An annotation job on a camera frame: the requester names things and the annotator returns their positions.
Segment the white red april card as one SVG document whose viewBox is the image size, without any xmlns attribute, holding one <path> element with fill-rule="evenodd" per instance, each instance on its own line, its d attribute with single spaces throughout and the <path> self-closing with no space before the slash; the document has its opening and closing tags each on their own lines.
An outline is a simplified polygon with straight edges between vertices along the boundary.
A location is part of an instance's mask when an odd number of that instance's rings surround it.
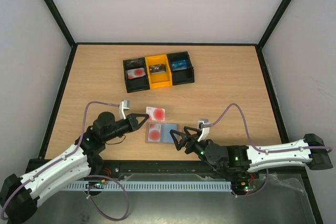
<svg viewBox="0 0 336 224">
<path fill-rule="evenodd" d="M 135 79 L 135 78 L 141 78 L 146 76 L 144 68 L 135 68 L 127 70 L 127 77 L 128 79 Z"/>
</svg>

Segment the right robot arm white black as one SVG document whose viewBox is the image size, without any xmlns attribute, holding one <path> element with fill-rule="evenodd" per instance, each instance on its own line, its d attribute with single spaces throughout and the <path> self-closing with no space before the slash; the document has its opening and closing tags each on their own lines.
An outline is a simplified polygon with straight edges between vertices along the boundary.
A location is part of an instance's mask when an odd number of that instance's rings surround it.
<svg viewBox="0 0 336 224">
<path fill-rule="evenodd" d="M 331 149 L 312 133 L 294 142 L 268 146 L 219 145 L 211 139 L 200 140 L 201 130 L 188 126 L 183 132 L 170 130 L 170 135 L 178 151 L 184 148 L 185 154 L 196 154 L 226 179 L 285 166 L 307 166 L 310 170 L 333 168 Z"/>
</svg>

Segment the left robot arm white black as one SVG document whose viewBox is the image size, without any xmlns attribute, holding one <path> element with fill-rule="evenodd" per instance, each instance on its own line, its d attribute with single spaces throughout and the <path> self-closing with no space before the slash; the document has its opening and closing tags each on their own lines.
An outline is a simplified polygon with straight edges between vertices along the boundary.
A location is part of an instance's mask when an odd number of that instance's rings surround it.
<svg viewBox="0 0 336 224">
<path fill-rule="evenodd" d="M 148 114 L 131 113 L 117 121 L 111 112 L 100 113 L 62 154 L 29 173 L 20 177 L 12 174 L 4 180 L 1 219 L 23 223 L 66 185 L 87 176 L 98 176 L 103 168 L 100 153 L 106 142 L 140 129 L 148 119 Z"/>
</svg>

